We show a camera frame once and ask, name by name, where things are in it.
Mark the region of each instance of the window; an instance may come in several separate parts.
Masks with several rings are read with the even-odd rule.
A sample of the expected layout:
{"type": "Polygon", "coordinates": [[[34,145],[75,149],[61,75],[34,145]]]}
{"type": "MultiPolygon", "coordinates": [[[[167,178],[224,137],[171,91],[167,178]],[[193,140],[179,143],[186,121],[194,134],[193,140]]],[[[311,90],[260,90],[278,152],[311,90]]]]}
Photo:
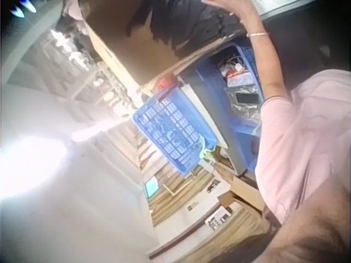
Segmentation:
{"type": "Polygon", "coordinates": [[[160,188],[158,186],[157,178],[153,176],[149,181],[146,182],[145,188],[146,194],[150,198],[160,188]]]}

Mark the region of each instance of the silver bracelet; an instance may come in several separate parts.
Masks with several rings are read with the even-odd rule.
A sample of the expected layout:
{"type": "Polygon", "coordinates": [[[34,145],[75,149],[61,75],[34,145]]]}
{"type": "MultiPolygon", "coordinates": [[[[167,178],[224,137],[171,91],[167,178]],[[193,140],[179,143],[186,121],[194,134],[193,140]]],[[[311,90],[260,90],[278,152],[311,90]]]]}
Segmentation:
{"type": "Polygon", "coordinates": [[[269,33],[267,33],[267,32],[262,32],[262,33],[252,33],[252,34],[247,34],[246,36],[247,37],[257,37],[257,36],[268,36],[269,35],[269,33]]]}

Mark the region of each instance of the hand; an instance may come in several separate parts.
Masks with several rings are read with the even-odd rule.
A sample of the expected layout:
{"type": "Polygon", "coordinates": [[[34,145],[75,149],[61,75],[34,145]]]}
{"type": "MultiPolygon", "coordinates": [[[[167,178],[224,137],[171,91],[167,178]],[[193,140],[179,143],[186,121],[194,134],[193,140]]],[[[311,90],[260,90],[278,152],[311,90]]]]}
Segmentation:
{"type": "Polygon", "coordinates": [[[220,7],[234,13],[241,20],[250,19],[252,16],[259,17],[251,0],[201,0],[204,4],[220,7]]]}

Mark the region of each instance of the white wall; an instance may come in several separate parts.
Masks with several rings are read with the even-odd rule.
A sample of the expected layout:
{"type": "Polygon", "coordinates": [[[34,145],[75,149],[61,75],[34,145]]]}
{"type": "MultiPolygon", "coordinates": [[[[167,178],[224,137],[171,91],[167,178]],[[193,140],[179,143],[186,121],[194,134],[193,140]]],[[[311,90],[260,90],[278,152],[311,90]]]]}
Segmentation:
{"type": "MultiPolygon", "coordinates": [[[[26,88],[2,90],[2,140],[67,140],[77,123],[58,100],[26,88]]],[[[157,244],[142,190],[97,161],[86,144],[69,149],[60,173],[1,203],[2,253],[10,262],[149,262],[157,244]]]]}
{"type": "MultiPolygon", "coordinates": [[[[205,214],[208,213],[210,209],[212,209],[218,203],[218,196],[230,189],[230,185],[225,182],[216,171],[214,172],[214,176],[217,180],[221,181],[221,183],[211,193],[207,193],[206,191],[211,184],[210,182],[203,191],[198,193],[194,198],[187,202],[186,205],[181,207],[167,220],[155,227],[156,235],[158,237],[160,245],[149,251],[149,254],[151,254],[152,251],[155,251],[160,246],[173,240],[182,232],[188,230],[194,223],[200,220],[205,214]],[[188,211],[187,207],[194,202],[198,202],[199,204],[193,210],[188,211]]],[[[180,242],[169,251],[158,256],[153,261],[155,263],[171,263],[199,245],[208,236],[210,236],[211,233],[212,230],[210,227],[207,225],[202,226],[188,238],[180,242]]]]}

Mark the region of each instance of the pink shirt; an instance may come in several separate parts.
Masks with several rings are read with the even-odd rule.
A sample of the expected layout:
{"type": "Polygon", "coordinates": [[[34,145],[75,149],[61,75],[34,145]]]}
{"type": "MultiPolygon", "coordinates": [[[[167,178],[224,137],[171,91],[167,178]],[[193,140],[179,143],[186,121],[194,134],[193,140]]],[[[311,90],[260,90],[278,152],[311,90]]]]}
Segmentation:
{"type": "Polygon", "coordinates": [[[292,96],[294,103],[272,97],[262,106],[256,167],[262,197],[281,223],[342,168],[351,146],[349,72],[320,72],[292,96]]]}

